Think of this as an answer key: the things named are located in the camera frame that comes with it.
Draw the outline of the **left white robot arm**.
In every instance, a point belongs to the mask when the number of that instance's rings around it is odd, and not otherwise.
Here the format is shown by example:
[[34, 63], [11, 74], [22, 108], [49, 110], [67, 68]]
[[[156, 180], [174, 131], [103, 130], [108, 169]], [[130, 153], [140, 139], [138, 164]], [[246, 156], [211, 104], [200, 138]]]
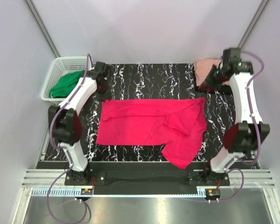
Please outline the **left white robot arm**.
[[80, 142], [83, 127], [79, 114], [86, 101], [94, 94], [101, 101], [112, 98], [108, 73], [109, 65], [103, 62], [97, 62], [93, 68], [83, 70], [68, 97], [59, 105], [52, 105], [48, 109], [50, 143], [53, 148], [64, 151], [69, 162], [66, 177], [68, 181], [79, 185], [87, 185], [94, 180]]

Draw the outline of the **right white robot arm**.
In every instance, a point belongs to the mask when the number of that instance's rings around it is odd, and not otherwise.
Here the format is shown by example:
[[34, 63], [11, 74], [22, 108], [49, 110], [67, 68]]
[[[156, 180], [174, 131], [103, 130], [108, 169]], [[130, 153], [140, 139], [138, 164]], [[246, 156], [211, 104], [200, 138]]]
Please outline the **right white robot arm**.
[[200, 91], [218, 91], [228, 81], [236, 112], [235, 124], [224, 133], [221, 150], [198, 177], [207, 185], [225, 179], [230, 166], [237, 161], [247, 166], [257, 163], [261, 144], [270, 133], [270, 126], [263, 123], [254, 95], [253, 81], [260, 72], [254, 73], [252, 63], [242, 60], [241, 53], [240, 48], [225, 49], [221, 62], [211, 67], [198, 87]]

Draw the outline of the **red t-shirt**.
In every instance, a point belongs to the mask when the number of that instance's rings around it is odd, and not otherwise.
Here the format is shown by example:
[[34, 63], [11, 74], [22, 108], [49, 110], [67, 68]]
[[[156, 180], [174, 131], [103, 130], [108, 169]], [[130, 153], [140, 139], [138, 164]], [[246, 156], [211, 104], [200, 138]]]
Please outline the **red t-shirt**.
[[164, 145], [161, 153], [185, 169], [202, 146], [207, 123], [204, 98], [130, 99], [102, 104], [96, 143], [104, 146]]

